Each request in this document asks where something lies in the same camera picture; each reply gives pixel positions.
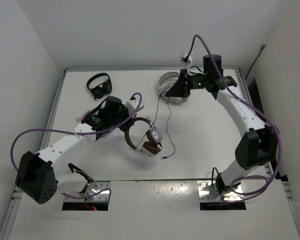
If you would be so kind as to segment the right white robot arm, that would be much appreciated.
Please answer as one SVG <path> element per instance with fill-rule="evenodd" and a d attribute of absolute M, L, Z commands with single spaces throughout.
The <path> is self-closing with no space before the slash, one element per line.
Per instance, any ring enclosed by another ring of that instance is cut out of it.
<path fill-rule="evenodd" d="M 203 73 L 189 74 L 186 68 L 181 69 L 178 79 L 164 96 L 187 99 L 191 90 L 199 89 L 207 90 L 224 107 L 241 136 L 234 151 L 234 161 L 215 180 L 216 191 L 223 194 L 254 169 L 274 160 L 278 138 L 271 126 L 238 99 L 241 90 L 231 76 L 224 76 L 220 55 L 203 57 Z"/>

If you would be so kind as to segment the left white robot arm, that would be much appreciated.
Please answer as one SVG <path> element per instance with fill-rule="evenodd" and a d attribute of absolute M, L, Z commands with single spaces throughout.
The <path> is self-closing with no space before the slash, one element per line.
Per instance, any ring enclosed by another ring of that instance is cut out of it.
<path fill-rule="evenodd" d="M 36 153 L 28 151 L 23 154 L 15 185 L 40 205 L 55 194 L 77 200 L 95 197 L 95 193 L 88 192 L 94 182 L 92 177 L 72 163 L 68 164 L 69 174 L 57 176 L 58 166 L 104 134 L 117 128 L 126 130 L 142 107 L 141 97 L 133 95 L 122 103 L 121 99 L 108 96 L 96 108 L 79 117 L 77 126 L 72 131 L 64 131 L 65 136 L 57 142 Z"/>

